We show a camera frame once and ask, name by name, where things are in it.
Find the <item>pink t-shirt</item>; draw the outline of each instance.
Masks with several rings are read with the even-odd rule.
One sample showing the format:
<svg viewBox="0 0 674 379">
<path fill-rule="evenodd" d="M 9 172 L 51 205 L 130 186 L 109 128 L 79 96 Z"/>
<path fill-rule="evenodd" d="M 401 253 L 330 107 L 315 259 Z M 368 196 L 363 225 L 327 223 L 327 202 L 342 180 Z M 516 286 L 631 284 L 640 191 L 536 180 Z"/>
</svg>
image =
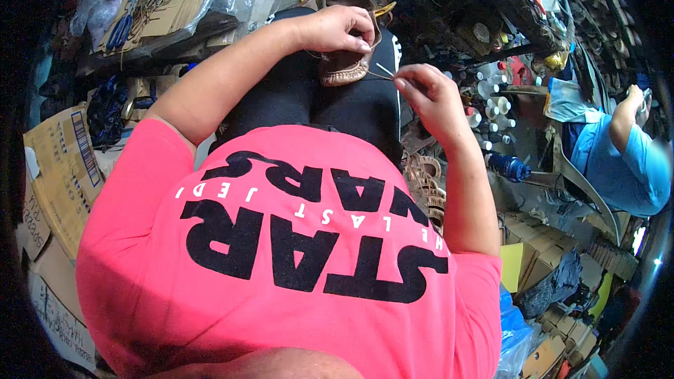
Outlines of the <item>pink t-shirt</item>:
<svg viewBox="0 0 674 379">
<path fill-rule="evenodd" d="M 140 122 L 89 217 L 78 294 L 117 374 L 301 347 L 366 378 L 493 377 L 501 260 L 449 253 L 374 146 L 277 126 L 192 165 Z"/>
</svg>

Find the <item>person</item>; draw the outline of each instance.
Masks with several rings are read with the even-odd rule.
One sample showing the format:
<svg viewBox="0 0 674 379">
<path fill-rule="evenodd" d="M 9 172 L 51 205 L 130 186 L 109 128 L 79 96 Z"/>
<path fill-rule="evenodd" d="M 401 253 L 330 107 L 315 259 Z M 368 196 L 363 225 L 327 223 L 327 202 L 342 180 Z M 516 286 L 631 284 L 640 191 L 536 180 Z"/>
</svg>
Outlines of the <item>person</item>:
<svg viewBox="0 0 674 379">
<path fill-rule="evenodd" d="M 86 326 L 118 375 L 493 377 L 500 235 L 456 84 L 423 64 L 317 84 L 312 55 L 370 53 L 373 38 L 361 8 L 282 11 L 135 127 L 76 266 Z M 376 62 L 395 67 L 387 30 Z M 397 91 L 448 158 L 444 236 L 396 166 Z"/>
<path fill-rule="evenodd" d="M 607 205 L 635 217 L 659 213 L 671 189 L 671 146 L 642 130 L 649 111 L 643 91 L 632 85 L 612 115 L 600 114 L 596 123 L 566 123 L 563 134 L 571 164 Z"/>
</svg>

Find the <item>barcode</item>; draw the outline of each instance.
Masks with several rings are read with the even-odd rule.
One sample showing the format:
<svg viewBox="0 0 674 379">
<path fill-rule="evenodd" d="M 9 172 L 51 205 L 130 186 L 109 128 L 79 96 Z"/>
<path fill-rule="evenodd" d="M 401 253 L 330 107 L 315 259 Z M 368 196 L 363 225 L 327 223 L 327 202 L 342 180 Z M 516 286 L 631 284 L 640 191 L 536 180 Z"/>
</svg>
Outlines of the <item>barcode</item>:
<svg viewBox="0 0 674 379">
<path fill-rule="evenodd" d="M 91 185 L 96 186 L 100 181 L 100 175 L 98 174 L 98 169 L 96 168 L 96 163 L 94 162 L 94 153 L 92 152 L 91 148 L 89 148 L 89 141 L 86 138 L 86 126 L 84 125 L 82 112 L 72 113 L 70 118 L 73 121 L 75 139 L 77 139 L 78 146 L 80 147 L 80 154 L 84 160 L 84 167 L 86 167 L 86 171 L 89 173 Z"/>
</svg>

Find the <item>hand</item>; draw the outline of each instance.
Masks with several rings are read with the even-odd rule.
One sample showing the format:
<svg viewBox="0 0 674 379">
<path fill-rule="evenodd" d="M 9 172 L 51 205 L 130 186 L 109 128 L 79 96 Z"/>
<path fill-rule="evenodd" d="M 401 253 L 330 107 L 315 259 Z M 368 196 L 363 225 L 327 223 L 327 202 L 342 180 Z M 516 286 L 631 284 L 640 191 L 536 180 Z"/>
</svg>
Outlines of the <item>hand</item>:
<svg viewBox="0 0 674 379">
<path fill-rule="evenodd" d="M 474 138 L 456 83 L 437 68 L 429 64 L 403 66 L 393 84 L 443 147 L 450 141 Z"/>
<path fill-rule="evenodd" d="M 328 6 L 322 10 L 297 18 L 300 46 L 315 52 L 350 50 L 370 54 L 375 39 L 375 29 L 369 14 L 356 6 Z M 351 30 L 360 31 L 361 37 L 350 35 Z"/>
<path fill-rule="evenodd" d="M 628 88 L 628 97 L 633 97 L 636 101 L 641 103 L 644 101 L 644 91 L 641 91 L 641 88 L 636 85 L 630 85 Z"/>
</svg>

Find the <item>scissors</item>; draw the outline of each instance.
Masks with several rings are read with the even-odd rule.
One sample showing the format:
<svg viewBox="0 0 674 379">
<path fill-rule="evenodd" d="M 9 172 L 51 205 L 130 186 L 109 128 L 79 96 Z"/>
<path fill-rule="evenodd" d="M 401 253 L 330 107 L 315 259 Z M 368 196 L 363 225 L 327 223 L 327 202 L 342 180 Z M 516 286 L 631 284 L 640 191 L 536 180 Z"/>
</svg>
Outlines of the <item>scissors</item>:
<svg viewBox="0 0 674 379">
<path fill-rule="evenodd" d="M 124 44 L 129 39 L 129 33 L 131 32 L 131 25 L 133 24 L 133 7 L 136 5 L 138 0 L 131 0 L 131 5 L 127 9 L 126 13 L 114 24 L 112 32 L 110 32 L 110 37 L 108 42 L 105 45 L 105 49 L 109 52 L 123 47 Z"/>
</svg>

